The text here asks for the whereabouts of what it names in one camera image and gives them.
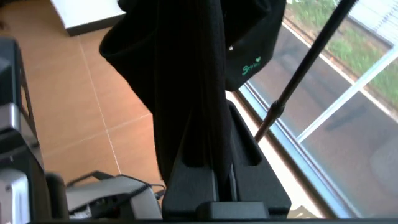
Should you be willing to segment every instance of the white wall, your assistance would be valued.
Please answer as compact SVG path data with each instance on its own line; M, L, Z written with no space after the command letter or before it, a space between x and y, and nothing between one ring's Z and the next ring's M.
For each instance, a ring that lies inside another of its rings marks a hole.
M66 29L124 14L117 0L51 0L51 2Z

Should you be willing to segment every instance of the black fabric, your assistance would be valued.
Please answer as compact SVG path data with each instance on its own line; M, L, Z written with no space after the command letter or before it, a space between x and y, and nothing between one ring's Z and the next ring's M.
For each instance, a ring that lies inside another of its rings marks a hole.
M225 180L231 159L224 91L254 75L254 68L242 75L245 65L261 57L259 70L271 58L284 6L280 0L137 0L105 35L102 56L153 114L166 183L191 110L200 111L198 132L221 161L214 168Z

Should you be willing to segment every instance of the grass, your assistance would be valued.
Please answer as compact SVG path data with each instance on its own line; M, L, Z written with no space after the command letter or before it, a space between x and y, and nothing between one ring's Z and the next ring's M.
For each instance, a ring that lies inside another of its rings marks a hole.
M290 12L289 19L296 22L301 29L314 38L326 24L334 9L333 0L301 0L287 6ZM357 76L361 76L385 54L380 47L376 47L370 41L364 32L353 29L345 22L340 26L338 34L329 41L326 49ZM370 87L383 96L385 101L398 108L397 61L392 62L373 78Z

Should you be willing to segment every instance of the window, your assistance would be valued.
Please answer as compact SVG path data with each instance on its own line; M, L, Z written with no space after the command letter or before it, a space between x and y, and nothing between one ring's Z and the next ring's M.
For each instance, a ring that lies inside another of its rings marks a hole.
M273 59L240 89L261 118L337 4L287 5ZM359 0L271 129L278 141L292 142L284 150L339 217L398 216L395 44L398 0Z

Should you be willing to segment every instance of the black rod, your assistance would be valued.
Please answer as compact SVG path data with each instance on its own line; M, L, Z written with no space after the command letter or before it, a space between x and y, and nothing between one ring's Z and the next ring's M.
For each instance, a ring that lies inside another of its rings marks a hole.
M312 47L307 52L304 59L301 61L301 64L298 66L298 69L295 71L292 79L290 79L279 99L276 100L269 108L266 118L262 122L258 132L254 137L257 142L261 140L261 138L268 131L269 127L271 127L271 125L275 122L275 120L280 118L280 116L284 112L287 100L292 96L293 92L303 80L307 71L317 59L330 38L336 32L337 28L339 27L343 19L347 16L349 10L351 10L356 1L357 0L340 1L339 5L336 7L336 9L333 11L332 15L328 19L328 22L319 33L319 36L314 41Z

